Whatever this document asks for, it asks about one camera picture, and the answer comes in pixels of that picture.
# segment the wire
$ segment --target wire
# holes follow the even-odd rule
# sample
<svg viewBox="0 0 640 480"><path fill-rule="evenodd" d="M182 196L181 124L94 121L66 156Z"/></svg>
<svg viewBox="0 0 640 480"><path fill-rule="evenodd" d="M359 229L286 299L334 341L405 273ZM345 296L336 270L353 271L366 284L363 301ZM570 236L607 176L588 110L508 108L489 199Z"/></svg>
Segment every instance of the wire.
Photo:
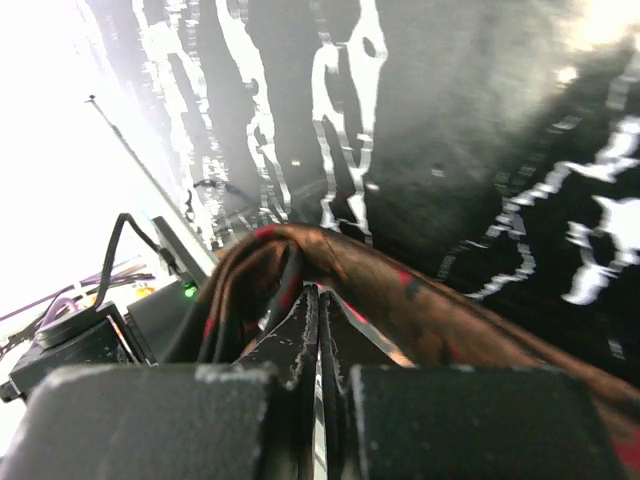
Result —
<svg viewBox="0 0 640 480"><path fill-rule="evenodd" d="M121 266L123 266L123 265L126 265L126 264L128 264L130 261L131 261L131 260L126 260L126 261L124 261L124 262L119 263L118 265L116 265L116 267L121 267ZM122 272L120 272L118 275L120 275L120 276L122 276L122 275L128 275L128 274L130 274L131 272L134 272L134 271L140 270L140 268L141 268L141 266L140 266L140 265L134 265L133 267L129 267L129 268L127 268L127 269L123 270L123 271L122 271ZM81 280L81 281L80 281L80 285L85 285L85 286L86 286L86 285L93 285L93 284L97 283L97 280L100 278L100 273L97 273L97 274L92 275L92 276L90 276L90 277L88 277L88 278L85 278L84 280ZM66 289L66 290L65 290L65 289L63 289L63 290L68 291L68 290L71 290L72 288L73 288L73 287L69 287L69 288L65 287L65 289ZM54 293L52 293L52 294L50 294L50 295L47 295L46 297L41 298L41 299L39 299L39 300L36 300L35 302L31 302L31 303L30 303L30 304L28 304L28 305L24 305L23 307L20 307L19 309L14 310L13 312L7 313L7 314L3 315L2 317L0 317L0 322L2 322L2 321L4 321L4 320L8 320L9 318L14 317L14 316L16 316L16 315L18 315L18 314L20 314L20 313L22 313L22 312L26 312L27 310L31 310L32 308L35 308L35 307L37 307L38 305L41 305L41 304L45 303L46 301L51 300L52 298L57 297L58 295L60 295L60 291L54 292Z"/></svg>
<svg viewBox="0 0 640 480"><path fill-rule="evenodd" d="M131 285L132 283L136 283L136 282L140 282L140 281L153 280L154 278L155 277L152 274L148 274L148 273L135 273L135 274L132 274L132 275L116 275L111 279L110 286L112 288L122 287L122 286L125 286L125 285ZM84 282L82 282L82 286L90 286L90 285L97 285L97 284L98 284L97 281L84 281ZM55 305L56 301L60 298L60 296L65 294L68 291L73 290L73 289L74 289L74 287L69 286L69 287L66 287L66 288L60 290L56 294L56 296L53 298L53 300L51 300L51 303L49 304L49 306L45 309L45 311L42 314L38 315L38 317L36 317L29 325L24 327L19 332L15 333L13 335L10 335L8 337L9 343L0 348L0 360L2 360L2 357L4 357L8 352L13 350L18 345L22 344L23 342L26 342L28 340L33 339L33 337L35 336L36 332L42 327L42 325L44 323L44 319L45 319L47 313L52 310L52 307ZM95 288L92 288L92 289L88 290L86 293L87 293L87 295L94 295L97 291L98 291L98 287L95 287ZM82 296L81 295L77 295L74 298L72 298L71 300L74 301L74 302L78 302L81 299L82 299ZM66 313L67 313L66 308L63 308L62 310L59 310L58 312L56 312L56 314L54 316L54 319L60 318L62 315L66 314Z"/></svg>
<svg viewBox="0 0 640 480"><path fill-rule="evenodd" d="M44 316L42 323L40 324L40 328L49 325L56 318L56 315L62 310L64 307L71 308L74 312L78 311L78 305L76 302L66 297L58 297L54 300L51 306L48 308L47 314Z"/></svg>
<svg viewBox="0 0 640 480"><path fill-rule="evenodd" d="M149 248L151 248L151 250L160 254L160 247L156 245L154 241L144 233L144 231L142 231L130 214L121 213L118 215L104 256L102 274L100 275L100 285L98 287L96 300L91 306L94 311L100 308L107 295L107 290L109 290L109 285L111 284L111 271L113 270L113 263L116 258L116 250L118 249L118 242L120 241L120 236L122 235L122 229L124 228L125 223L129 223L129 225L131 225L133 231L136 232L136 234L149 246Z"/></svg>
<svg viewBox="0 0 640 480"><path fill-rule="evenodd" d="M205 178L204 180L199 180L193 184L193 188L198 187L212 187L217 188L219 186L224 186L225 191L229 192L231 195L235 195L238 198L241 198L249 205L254 207L260 207L260 203L251 197L248 193L246 193L241 188L236 187L235 185L230 184L229 182L225 182L224 180L214 180L210 178Z"/></svg>

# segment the black cable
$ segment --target black cable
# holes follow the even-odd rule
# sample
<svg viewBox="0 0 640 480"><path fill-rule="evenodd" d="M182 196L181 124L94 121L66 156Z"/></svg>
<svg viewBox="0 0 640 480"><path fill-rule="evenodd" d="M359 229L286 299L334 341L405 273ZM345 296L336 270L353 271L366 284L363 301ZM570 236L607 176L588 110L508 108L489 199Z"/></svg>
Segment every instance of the black cable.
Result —
<svg viewBox="0 0 640 480"><path fill-rule="evenodd" d="M130 214L121 213L120 215L118 215L116 224L113 227L113 232L111 233L111 238L109 239L107 251L104 256L98 294L96 296L96 301L91 307L93 310L97 310L98 308L100 308L107 295L107 290L109 290L109 285L111 283L111 270L113 270L113 264L116 258L116 250L118 249L118 242L120 241L120 236L122 235L122 229L124 228L125 223L129 223L129 225L131 225L133 231L136 232L136 234L144 241L144 243L149 246L149 248L151 248L155 253L160 254L160 247L156 245L153 240L151 240L151 238L142 231L142 229L138 226L138 224Z"/></svg>
<svg viewBox="0 0 640 480"><path fill-rule="evenodd" d="M238 198L241 198L242 200L244 200L245 202L247 202L247 204L253 206L253 207L257 207L260 208L260 202L258 202L256 199L252 198L251 195L249 195L248 193L246 193L244 190L236 187L235 185L230 184L229 182L226 182L224 180L214 180L214 179L210 179L210 178L205 178L204 180L199 180L198 182L193 184L193 188L198 188L198 187L212 187L212 188L216 188L219 186L224 186L225 191L229 192L231 195L235 195Z"/></svg>

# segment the red stripe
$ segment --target red stripe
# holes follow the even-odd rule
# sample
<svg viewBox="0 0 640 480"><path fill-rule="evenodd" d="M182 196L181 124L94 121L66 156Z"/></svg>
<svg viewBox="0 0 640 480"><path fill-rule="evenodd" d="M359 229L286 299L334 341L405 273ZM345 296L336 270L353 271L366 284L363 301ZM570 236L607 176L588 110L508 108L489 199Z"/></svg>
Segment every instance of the red stripe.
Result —
<svg viewBox="0 0 640 480"><path fill-rule="evenodd" d="M460 355L460 352L451 345L449 345L449 353L451 353L451 358L453 358L454 360L462 360L462 355Z"/></svg>
<svg viewBox="0 0 640 480"><path fill-rule="evenodd" d="M276 226L267 225L266 227L262 227L261 229L256 230L254 235L258 237L258 239L262 240L263 242L268 242L269 240L273 240L273 238L276 236Z"/></svg>
<svg viewBox="0 0 640 480"><path fill-rule="evenodd" d="M640 430L635 432L635 440L629 443L614 442L618 458L630 467L640 470Z"/></svg>
<svg viewBox="0 0 640 480"><path fill-rule="evenodd" d="M402 282L402 286L404 288L407 288L409 283L411 283L411 280L413 280L413 275L404 270L398 270L398 276L400 277L400 281Z"/></svg>
<svg viewBox="0 0 640 480"><path fill-rule="evenodd" d="M204 324L204 339L206 340L207 338L209 338L209 336L211 335L211 332L213 332L213 327L216 326L216 321L215 319L209 317L207 318L207 323Z"/></svg>
<svg viewBox="0 0 640 480"><path fill-rule="evenodd" d="M295 275L291 279L286 292L284 292L284 295L282 295L282 297L280 298L280 306L282 308L284 309L291 308L291 306L293 305L293 302L295 301L294 295L301 283L302 283L302 279L300 278L300 275Z"/></svg>
<svg viewBox="0 0 640 480"><path fill-rule="evenodd" d="M355 317L360 320L360 323L369 323L367 322L367 319L364 318L362 315L360 315L360 312L358 312L355 308L353 308L351 305L349 305L347 302L344 302L344 304L347 306L347 308L349 310L351 310L351 313L353 313L355 315Z"/></svg>

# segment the black plastic part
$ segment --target black plastic part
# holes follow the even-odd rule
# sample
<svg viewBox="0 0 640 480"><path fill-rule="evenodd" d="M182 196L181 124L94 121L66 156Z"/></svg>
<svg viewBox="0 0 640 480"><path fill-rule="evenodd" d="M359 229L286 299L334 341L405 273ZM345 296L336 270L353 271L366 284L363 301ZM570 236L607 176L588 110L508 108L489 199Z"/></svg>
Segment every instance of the black plastic part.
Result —
<svg viewBox="0 0 640 480"><path fill-rule="evenodd" d="M13 402L20 397L20 392L11 380L0 385L0 400L4 403Z"/></svg>
<svg viewBox="0 0 640 480"><path fill-rule="evenodd" d="M356 329L333 293L323 293L319 303L326 466L327 478L331 480L340 478L345 462L347 414L344 394L351 367L395 363Z"/></svg>
<svg viewBox="0 0 640 480"><path fill-rule="evenodd" d="M0 479L292 479L293 406L265 367L66 367L31 397Z"/></svg>
<svg viewBox="0 0 640 480"><path fill-rule="evenodd" d="M202 288L207 282L207 274L202 271L198 262L194 260L167 221L163 217L156 217L152 222L158 234L161 247L167 249L175 260L175 267L177 267L178 271L170 271L170 273L177 274L183 282L193 281L198 288Z"/></svg>
<svg viewBox="0 0 640 480"><path fill-rule="evenodd" d="M42 327L36 333L36 343L43 350L57 347L100 323L112 309L113 304L107 303L98 307L97 310L87 308L68 313L64 317Z"/></svg>
<svg viewBox="0 0 640 480"><path fill-rule="evenodd" d="M129 305L124 322L150 363L167 361L180 320L194 302L195 297L185 296L180 280Z"/></svg>
<svg viewBox="0 0 640 480"><path fill-rule="evenodd" d="M584 385L557 370L355 367L342 478L622 479Z"/></svg>
<svg viewBox="0 0 640 480"><path fill-rule="evenodd" d="M306 286L287 318L236 364L249 368L274 363L280 383L290 392L298 480L313 478L313 427L318 358L318 288Z"/></svg>
<svg viewBox="0 0 640 480"><path fill-rule="evenodd" d="M9 379L16 390L28 396L33 388L52 370L64 365L78 363L129 363L140 361L132 357L127 348L135 355L135 339L121 329L123 337L119 337L110 321L122 325L122 317L116 306L109 302L100 307L102 318L88 330L61 345L46 350L33 345L16 363L9 373Z"/></svg>

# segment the green led light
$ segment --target green led light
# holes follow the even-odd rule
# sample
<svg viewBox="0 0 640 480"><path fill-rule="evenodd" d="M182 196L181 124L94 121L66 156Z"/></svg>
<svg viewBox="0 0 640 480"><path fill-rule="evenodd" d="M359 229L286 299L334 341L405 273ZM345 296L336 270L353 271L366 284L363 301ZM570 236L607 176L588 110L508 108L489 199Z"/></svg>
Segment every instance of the green led light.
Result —
<svg viewBox="0 0 640 480"><path fill-rule="evenodd" d="M193 297L198 292L196 287L187 287L184 290L184 296L187 298Z"/></svg>

